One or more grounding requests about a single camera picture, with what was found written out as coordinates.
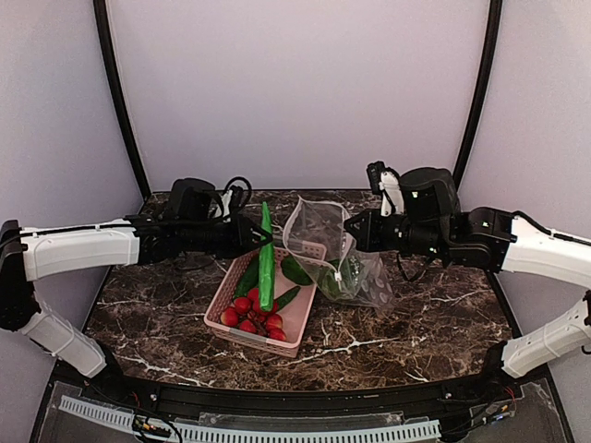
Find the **toy bok choy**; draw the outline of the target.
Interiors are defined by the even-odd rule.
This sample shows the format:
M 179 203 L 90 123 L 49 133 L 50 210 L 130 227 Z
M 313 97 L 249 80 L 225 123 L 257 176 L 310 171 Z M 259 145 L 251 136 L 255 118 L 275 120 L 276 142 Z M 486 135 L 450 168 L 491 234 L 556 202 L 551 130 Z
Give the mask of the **toy bok choy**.
M 362 264 L 356 257 L 329 260 L 320 268 L 320 291 L 331 301 L 353 303 L 363 281 Z

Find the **green toy bell pepper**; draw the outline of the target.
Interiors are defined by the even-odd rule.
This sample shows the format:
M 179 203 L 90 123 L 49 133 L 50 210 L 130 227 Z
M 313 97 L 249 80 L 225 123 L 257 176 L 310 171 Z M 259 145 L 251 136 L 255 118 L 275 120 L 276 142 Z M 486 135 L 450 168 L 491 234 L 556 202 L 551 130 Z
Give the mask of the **green toy bell pepper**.
M 281 261 L 281 270 L 284 277 L 296 285 L 309 286 L 313 283 L 313 280 L 291 255 Z

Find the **clear zip top bag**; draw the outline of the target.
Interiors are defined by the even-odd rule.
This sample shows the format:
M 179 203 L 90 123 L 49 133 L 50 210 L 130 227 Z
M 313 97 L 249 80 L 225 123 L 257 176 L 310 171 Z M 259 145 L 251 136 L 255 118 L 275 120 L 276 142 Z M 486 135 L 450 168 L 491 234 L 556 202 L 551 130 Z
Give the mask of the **clear zip top bag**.
M 395 297 L 378 253 L 356 249 L 344 228 L 347 209 L 332 201 L 300 198 L 283 228 L 283 245 L 329 301 L 393 312 Z

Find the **dark green toy cucumber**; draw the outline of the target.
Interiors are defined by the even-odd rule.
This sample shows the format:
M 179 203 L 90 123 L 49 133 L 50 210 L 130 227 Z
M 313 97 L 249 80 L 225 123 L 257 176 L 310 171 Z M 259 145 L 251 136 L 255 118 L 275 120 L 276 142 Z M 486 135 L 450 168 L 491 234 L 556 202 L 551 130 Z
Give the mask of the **dark green toy cucumber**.
M 246 297 L 259 284 L 259 257 L 254 256 L 236 284 L 233 298 Z

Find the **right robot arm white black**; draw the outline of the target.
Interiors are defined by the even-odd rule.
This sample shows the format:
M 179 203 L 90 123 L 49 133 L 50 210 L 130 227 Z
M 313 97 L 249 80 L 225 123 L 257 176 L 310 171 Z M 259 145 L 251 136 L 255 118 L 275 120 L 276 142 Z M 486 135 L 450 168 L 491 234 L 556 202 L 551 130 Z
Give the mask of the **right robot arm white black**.
M 423 167 L 398 174 L 378 161 L 366 172 L 372 193 L 382 202 L 380 208 L 345 221 L 357 250 L 394 251 L 443 266 L 522 272 L 590 287 L 589 240 L 546 228 L 522 211 L 463 211 L 447 169 Z M 590 296 L 585 294 L 535 331 L 492 346 L 483 374 L 523 377 L 589 342 Z

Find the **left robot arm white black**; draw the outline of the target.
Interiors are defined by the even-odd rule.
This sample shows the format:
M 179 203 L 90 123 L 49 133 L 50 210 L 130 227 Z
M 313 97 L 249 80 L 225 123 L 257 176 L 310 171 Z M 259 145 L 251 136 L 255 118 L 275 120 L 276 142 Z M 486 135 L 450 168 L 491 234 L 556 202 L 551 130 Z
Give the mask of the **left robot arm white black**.
M 272 241 L 270 229 L 243 213 L 251 196 L 244 177 L 231 179 L 223 191 L 184 178 L 174 181 L 157 216 L 51 229 L 6 221 L 1 228 L 1 328 L 22 333 L 86 378 L 120 374 L 112 353 L 37 298 L 34 283 L 73 270 L 156 264 L 185 252 L 240 257 Z

